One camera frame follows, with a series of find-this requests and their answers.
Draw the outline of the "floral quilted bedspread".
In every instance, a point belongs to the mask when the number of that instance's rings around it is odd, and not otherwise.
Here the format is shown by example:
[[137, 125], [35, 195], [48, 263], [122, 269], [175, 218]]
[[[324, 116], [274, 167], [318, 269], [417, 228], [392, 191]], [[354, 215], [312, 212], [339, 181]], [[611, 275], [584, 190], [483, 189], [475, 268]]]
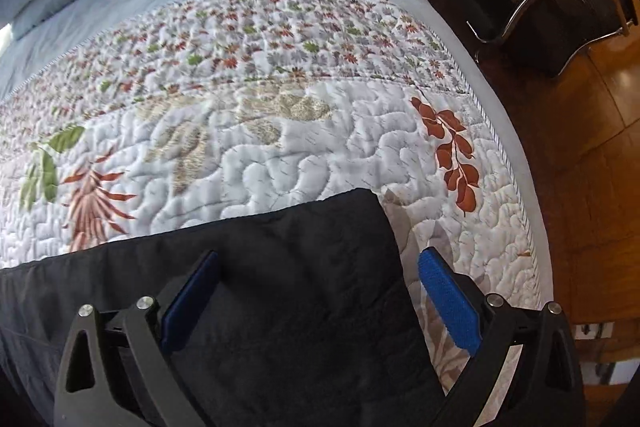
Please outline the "floral quilted bedspread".
[[547, 235], [521, 142], [436, 22], [390, 0], [177, 0], [80, 38], [38, 30], [1, 66], [1, 370], [53, 419], [68, 323], [195, 260], [204, 225], [362, 188], [390, 218], [436, 374], [465, 354], [416, 275], [436, 246], [537, 308]]

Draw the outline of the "black pants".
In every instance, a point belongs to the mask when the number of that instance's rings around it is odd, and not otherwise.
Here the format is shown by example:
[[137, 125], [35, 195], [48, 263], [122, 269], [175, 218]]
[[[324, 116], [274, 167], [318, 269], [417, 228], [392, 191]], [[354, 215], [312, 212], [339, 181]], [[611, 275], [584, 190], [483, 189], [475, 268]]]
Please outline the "black pants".
[[1, 370], [43, 421], [78, 309], [157, 296], [206, 253], [219, 282], [171, 363], [217, 426], [424, 426], [444, 393], [378, 198], [357, 190], [1, 273]]

